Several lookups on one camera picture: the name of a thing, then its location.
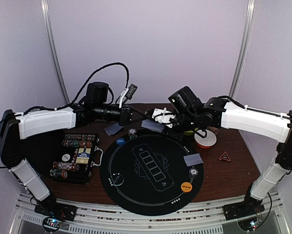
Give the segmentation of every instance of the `orange circle label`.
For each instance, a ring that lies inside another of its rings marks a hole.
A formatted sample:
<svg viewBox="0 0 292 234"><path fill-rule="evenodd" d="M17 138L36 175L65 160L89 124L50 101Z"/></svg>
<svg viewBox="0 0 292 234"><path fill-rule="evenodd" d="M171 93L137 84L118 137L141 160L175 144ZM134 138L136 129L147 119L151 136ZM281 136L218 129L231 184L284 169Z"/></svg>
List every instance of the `orange circle label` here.
<svg viewBox="0 0 292 234"><path fill-rule="evenodd" d="M181 184L180 188L182 189L183 192L189 193L193 189L193 186L189 182L184 182Z"/></svg>

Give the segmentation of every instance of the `white plastic bracket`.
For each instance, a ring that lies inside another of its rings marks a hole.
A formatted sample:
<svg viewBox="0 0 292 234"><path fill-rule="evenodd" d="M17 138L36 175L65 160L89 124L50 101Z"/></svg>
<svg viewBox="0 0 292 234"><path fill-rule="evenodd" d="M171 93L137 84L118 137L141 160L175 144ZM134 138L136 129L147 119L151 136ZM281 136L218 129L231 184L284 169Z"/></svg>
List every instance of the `white plastic bracket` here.
<svg viewBox="0 0 292 234"><path fill-rule="evenodd" d="M127 92L128 92L128 88L125 88L125 89L122 91L122 93L121 93L121 95L120 95L120 104L118 105L119 108L122 108L123 99L124 99L125 95L127 94Z"/></svg>
<svg viewBox="0 0 292 234"><path fill-rule="evenodd" d="M155 122L165 123L166 124L166 123L169 123L170 122L170 119L175 118L175 115L171 115L171 113L172 112L166 110L166 107L164 107L163 110L162 109L155 108L155 110L154 110L154 112L152 114L152 118L154 119ZM169 128L172 128L173 127L172 124L167 124L166 126L169 127Z"/></svg>

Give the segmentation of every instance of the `white wall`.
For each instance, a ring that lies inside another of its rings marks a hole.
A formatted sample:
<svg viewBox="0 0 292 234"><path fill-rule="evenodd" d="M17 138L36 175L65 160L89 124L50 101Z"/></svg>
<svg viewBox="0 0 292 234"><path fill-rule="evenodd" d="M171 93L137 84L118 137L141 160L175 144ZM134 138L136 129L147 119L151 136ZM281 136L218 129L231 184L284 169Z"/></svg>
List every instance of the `white wall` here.
<svg viewBox="0 0 292 234"><path fill-rule="evenodd" d="M275 112L292 110L292 1L258 1L237 100ZM244 138L262 172L275 156L277 143L249 133ZM276 189L292 223L292 173Z"/></svg>
<svg viewBox="0 0 292 234"><path fill-rule="evenodd" d="M0 120L6 109L62 104L40 0L0 0ZM7 233L19 191L16 179L0 170L0 234Z"/></svg>
<svg viewBox="0 0 292 234"><path fill-rule="evenodd" d="M138 86L133 102L168 102L185 85L206 101L229 92L247 1L53 0L49 10L70 99L95 69L121 61ZM118 96L125 71L94 80Z"/></svg>

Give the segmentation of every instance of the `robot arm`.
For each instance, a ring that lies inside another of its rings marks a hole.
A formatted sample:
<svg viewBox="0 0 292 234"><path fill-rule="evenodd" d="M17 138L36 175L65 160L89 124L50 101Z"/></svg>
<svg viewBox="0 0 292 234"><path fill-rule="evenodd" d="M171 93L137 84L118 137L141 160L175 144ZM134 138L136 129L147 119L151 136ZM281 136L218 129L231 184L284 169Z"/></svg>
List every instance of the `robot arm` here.
<svg viewBox="0 0 292 234"><path fill-rule="evenodd" d="M56 198L36 171L27 161L21 150L21 140L33 135L59 129L71 129L86 126L95 120L117 121L120 125L131 122L132 110L129 106L104 104L107 100L108 84L94 82L88 85L84 104L71 104L69 107L47 111L32 111L27 114L14 113L7 110L3 114L6 119L0 125L0 157L2 163L9 168L13 175L28 189L39 205L47 213L58 220L63 220L66 213L75 213L56 203ZM126 89L125 97L131 99L136 86Z"/></svg>
<svg viewBox="0 0 292 234"><path fill-rule="evenodd" d="M251 212L255 214L256 208L261 206L261 201L267 193L292 170L292 111L288 114L267 112L242 106L223 97L213 97L203 104L189 87L178 90L169 100L177 114L164 119L156 117L155 120L165 124L165 133L171 137L181 139L184 131L194 131L195 128L204 131L208 126L212 126L248 131L279 142L277 156L271 165L249 186L241 204L246 212L240 211L241 206L235 204L227 207L225 212L226 219L239 217L238 210L233 210L232 206L239 209L240 216L246 213L251 215Z"/></svg>

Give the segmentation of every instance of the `blue circle label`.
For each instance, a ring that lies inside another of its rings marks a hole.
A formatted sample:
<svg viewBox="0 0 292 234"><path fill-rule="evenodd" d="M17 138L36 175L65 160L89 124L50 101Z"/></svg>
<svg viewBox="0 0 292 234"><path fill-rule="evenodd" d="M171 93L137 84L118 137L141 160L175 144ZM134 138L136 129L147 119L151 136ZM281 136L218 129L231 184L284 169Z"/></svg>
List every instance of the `blue circle label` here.
<svg viewBox="0 0 292 234"><path fill-rule="evenodd" d="M116 140L116 144L123 145L125 143L125 140L123 138L119 138Z"/></svg>

